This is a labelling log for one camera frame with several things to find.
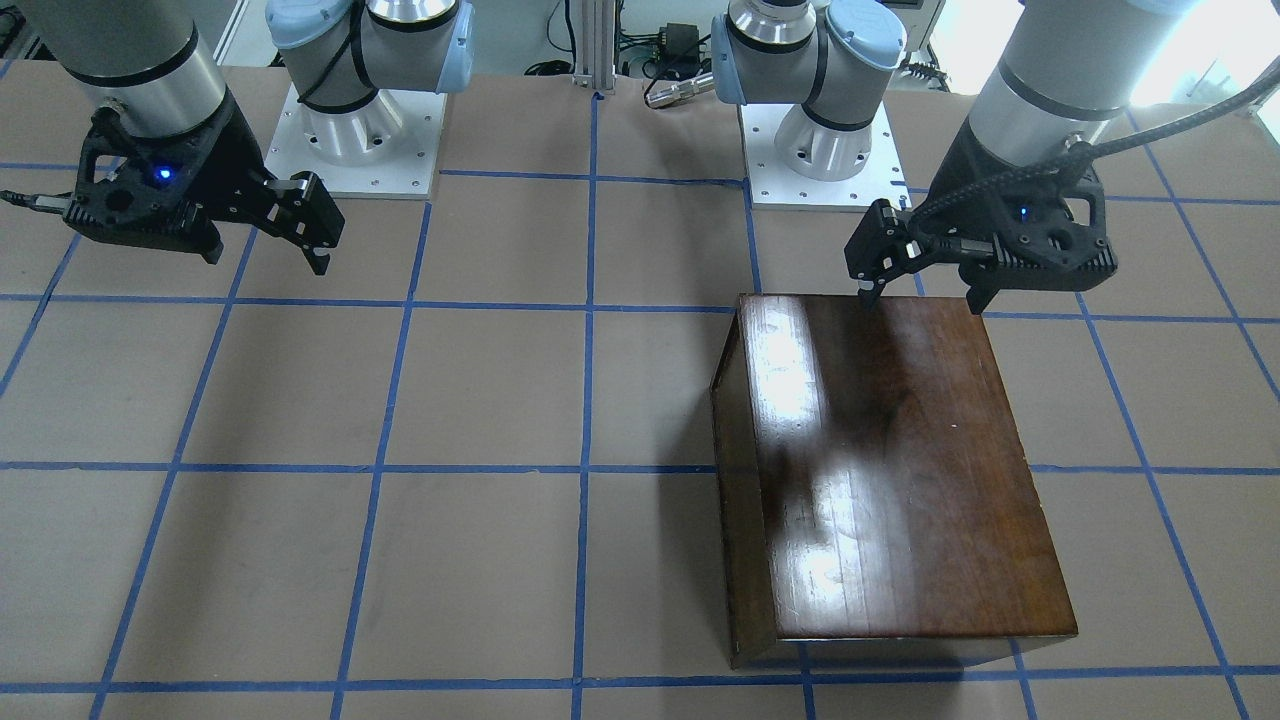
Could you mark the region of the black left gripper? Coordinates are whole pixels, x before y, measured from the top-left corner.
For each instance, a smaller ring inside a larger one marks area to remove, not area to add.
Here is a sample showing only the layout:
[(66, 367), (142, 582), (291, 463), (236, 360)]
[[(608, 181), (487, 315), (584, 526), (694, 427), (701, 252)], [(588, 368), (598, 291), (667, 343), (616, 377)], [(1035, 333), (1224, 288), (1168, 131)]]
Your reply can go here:
[(891, 281), (955, 264), (979, 316), (1002, 290), (1087, 291), (1114, 277), (1103, 186), (1093, 161), (1114, 143), (1064, 147), (1044, 170), (993, 155), (963, 126), (911, 211), (874, 201), (845, 246), (864, 307)]

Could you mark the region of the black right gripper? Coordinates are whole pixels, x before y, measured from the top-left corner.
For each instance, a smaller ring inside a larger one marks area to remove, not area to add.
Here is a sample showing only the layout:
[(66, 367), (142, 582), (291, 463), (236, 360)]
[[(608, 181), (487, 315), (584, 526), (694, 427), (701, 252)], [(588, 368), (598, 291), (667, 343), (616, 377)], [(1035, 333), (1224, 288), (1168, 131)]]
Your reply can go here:
[(276, 178), (233, 94), (193, 129), (168, 138), (129, 135), (104, 101), (91, 117), (76, 187), (61, 211), (100, 243), (188, 252), (218, 263), (216, 222), (255, 225), (289, 241), (325, 275), (346, 218), (315, 172)]

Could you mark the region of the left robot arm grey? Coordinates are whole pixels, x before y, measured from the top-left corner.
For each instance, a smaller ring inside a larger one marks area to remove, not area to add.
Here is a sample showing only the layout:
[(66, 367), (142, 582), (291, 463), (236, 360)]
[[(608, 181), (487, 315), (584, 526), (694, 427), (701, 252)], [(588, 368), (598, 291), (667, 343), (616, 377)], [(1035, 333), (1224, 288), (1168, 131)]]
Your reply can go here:
[[(1076, 293), (1115, 275), (1094, 161), (1137, 146), (1101, 138), (1188, 1), (1028, 1), (966, 119), (911, 210), (876, 200), (845, 246), (872, 307), (884, 287), (954, 264), (978, 314), (1005, 290)], [(722, 102), (782, 104), (783, 164), (844, 181), (865, 164), (873, 120), (908, 33), (878, 1), (731, 1), (710, 24)]]

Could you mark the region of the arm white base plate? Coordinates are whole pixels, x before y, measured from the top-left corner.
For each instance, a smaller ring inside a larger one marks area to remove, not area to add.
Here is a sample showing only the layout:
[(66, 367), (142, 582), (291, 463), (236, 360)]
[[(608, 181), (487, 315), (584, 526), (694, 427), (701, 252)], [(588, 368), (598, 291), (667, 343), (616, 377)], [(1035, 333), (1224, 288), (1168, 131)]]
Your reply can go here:
[(796, 104), (740, 106), (739, 119), (755, 208), (864, 211), (878, 199), (911, 206), (883, 105), (855, 131), (819, 126)]
[(340, 115), (297, 97), (291, 87), (265, 152), (274, 176), (311, 170), (334, 199), (430, 199), (448, 94), (381, 90)]

